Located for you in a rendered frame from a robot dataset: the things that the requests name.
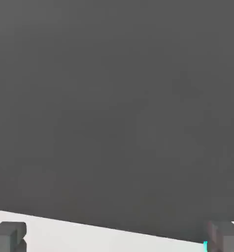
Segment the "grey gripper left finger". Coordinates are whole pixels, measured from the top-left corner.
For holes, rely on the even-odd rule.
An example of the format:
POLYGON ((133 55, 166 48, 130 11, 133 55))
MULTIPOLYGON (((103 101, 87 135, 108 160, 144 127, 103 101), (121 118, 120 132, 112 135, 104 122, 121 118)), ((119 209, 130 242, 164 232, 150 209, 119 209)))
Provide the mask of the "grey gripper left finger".
POLYGON ((24 239, 27 233, 25 222, 3 221, 0 223, 0 252, 27 252, 24 239))

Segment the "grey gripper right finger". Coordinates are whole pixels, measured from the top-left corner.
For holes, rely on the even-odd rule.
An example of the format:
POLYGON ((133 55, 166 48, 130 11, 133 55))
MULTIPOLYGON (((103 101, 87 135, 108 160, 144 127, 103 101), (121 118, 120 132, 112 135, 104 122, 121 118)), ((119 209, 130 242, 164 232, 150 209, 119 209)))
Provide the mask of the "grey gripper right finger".
POLYGON ((207 252, 234 252, 234 224, 230 221, 209 221, 207 252))

